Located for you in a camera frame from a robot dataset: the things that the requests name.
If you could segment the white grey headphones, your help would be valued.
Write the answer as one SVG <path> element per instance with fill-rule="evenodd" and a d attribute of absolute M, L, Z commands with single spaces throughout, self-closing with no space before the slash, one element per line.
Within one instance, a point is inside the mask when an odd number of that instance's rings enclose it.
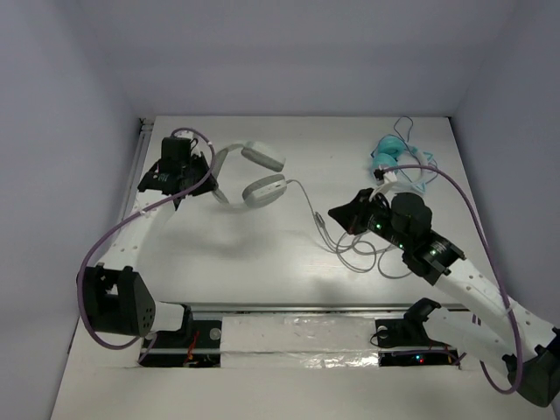
<path fill-rule="evenodd" d="M 232 154 L 239 152 L 245 163 L 253 169 L 249 175 L 259 174 L 244 186 L 238 199 L 231 200 L 221 189 L 221 181 L 226 176 L 221 170 Z M 213 178 L 217 186 L 212 195 L 218 203 L 231 211 L 241 212 L 266 207 L 280 199 L 287 190 L 288 182 L 284 176 L 286 158 L 269 144 L 260 141 L 231 143 L 216 154 Z"/>

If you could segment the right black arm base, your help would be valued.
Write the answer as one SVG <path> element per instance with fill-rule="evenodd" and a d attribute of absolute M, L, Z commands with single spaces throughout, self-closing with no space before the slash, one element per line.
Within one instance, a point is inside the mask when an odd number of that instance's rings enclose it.
<path fill-rule="evenodd" d="M 431 339 L 424 323 L 441 304 L 421 298 L 400 318 L 375 321 L 375 332 L 369 344 L 381 350 L 381 367 L 460 367 L 465 353 L 459 353 L 448 344 Z"/>

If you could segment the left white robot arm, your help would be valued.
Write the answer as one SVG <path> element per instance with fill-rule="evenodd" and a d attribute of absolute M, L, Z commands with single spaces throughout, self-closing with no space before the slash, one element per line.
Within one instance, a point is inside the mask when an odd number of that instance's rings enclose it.
<path fill-rule="evenodd" d="M 141 259 L 183 199 L 216 189 L 217 163 L 216 150 L 202 133 L 174 130 L 140 179 L 129 216 L 87 252 L 76 278 L 77 301 L 87 333 L 101 347 L 123 350 L 162 333 L 175 345 L 193 338 L 189 306 L 157 301 L 144 281 Z"/>

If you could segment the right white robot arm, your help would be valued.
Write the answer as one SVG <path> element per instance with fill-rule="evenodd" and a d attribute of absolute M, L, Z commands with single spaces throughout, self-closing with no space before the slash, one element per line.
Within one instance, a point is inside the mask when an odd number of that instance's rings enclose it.
<path fill-rule="evenodd" d="M 436 233 L 432 211 L 411 192 L 393 199 L 372 189 L 328 212 L 348 234 L 372 232 L 402 251 L 407 268 L 456 299 L 478 324 L 455 318 L 440 304 L 423 298 L 404 322 L 408 340 L 433 340 L 467 352 L 504 375 L 516 393 L 538 407 L 559 393 L 559 329 L 487 279 L 451 241 Z"/>

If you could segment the teal white headphones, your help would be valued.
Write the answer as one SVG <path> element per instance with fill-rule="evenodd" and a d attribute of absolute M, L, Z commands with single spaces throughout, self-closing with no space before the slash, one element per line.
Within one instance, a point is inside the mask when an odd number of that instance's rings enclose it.
<path fill-rule="evenodd" d="M 372 170 L 386 167 L 398 166 L 399 158 L 403 155 L 409 155 L 418 165 L 436 167 L 432 153 L 418 149 L 414 145 L 410 145 L 402 138 L 396 135 L 384 136 L 371 152 Z M 412 179 L 405 171 L 395 171 L 397 183 L 395 189 L 399 193 L 418 193 L 424 195 L 427 185 L 434 181 L 438 174 L 436 172 L 419 170 L 419 176 Z"/>

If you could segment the white foil tape strip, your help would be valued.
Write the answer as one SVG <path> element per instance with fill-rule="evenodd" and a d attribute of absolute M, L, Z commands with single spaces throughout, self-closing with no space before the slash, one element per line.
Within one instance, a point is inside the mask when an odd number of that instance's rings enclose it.
<path fill-rule="evenodd" d="M 355 316 L 261 315 L 222 321 L 223 368 L 376 368 L 375 322 Z"/>

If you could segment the aluminium rail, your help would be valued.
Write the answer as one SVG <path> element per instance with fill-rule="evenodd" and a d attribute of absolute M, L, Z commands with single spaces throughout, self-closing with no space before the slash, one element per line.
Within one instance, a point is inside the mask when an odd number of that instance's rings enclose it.
<path fill-rule="evenodd" d="M 405 304 L 373 304 L 373 305 L 303 305 L 303 304 L 190 304 L 193 312 L 198 313 L 229 313 L 238 315 L 263 313 L 378 313 L 406 312 L 412 303 Z"/>

